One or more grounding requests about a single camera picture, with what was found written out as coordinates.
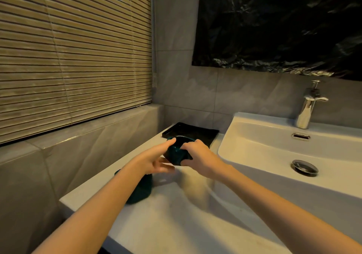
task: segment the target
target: white sink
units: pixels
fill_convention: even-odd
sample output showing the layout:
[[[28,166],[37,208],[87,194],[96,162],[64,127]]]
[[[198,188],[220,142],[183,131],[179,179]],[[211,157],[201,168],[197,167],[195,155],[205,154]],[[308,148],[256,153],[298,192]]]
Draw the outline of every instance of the white sink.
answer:
[[[293,133],[310,139],[294,138]],[[311,123],[304,130],[289,119],[236,113],[218,154],[251,179],[362,243],[362,129]],[[291,168],[293,160],[312,163],[318,176],[297,173]],[[256,233],[278,242],[232,191],[220,183],[212,191],[240,220],[255,219],[249,227]]]

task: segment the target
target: chrome faucet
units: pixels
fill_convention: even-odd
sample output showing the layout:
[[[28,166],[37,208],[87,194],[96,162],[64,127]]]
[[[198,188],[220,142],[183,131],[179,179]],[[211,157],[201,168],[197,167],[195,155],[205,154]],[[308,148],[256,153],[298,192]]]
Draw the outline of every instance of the chrome faucet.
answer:
[[[309,122],[311,120],[312,112],[316,101],[327,102],[328,98],[321,96],[319,89],[317,88],[320,80],[312,81],[312,88],[307,88],[304,95],[304,103],[301,107],[297,119],[295,120],[295,126],[301,129],[308,129]]]

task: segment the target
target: person's left arm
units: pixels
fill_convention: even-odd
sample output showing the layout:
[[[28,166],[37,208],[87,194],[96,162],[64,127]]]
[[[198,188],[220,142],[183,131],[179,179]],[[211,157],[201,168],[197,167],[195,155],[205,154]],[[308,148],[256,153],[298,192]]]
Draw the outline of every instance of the person's left arm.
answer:
[[[55,230],[33,254],[96,254],[116,217],[145,174],[172,172],[160,157],[175,138],[154,146],[129,161],[104,187]]]

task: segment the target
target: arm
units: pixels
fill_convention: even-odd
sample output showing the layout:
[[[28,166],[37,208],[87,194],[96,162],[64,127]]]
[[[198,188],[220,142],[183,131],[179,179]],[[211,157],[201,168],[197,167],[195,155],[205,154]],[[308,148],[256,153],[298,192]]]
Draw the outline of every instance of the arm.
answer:
[[[176,139],[154,146],[126,164],[101,190],[55,230],[33,254],[96,254],[143,175],[174,171],[160,156]]]
[[[200,140],[183,144],[193,160],[181,165],[224,183],[278,236],[293,254],[362,253],[362,246],[319,218],[225,164]]]

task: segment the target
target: window blind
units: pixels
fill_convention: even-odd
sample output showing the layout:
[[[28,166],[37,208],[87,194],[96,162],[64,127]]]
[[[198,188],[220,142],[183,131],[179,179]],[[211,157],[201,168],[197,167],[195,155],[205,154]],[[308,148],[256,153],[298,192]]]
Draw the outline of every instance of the window blind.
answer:
[[[151,101],[151,0],[0,0],[0,143]]]

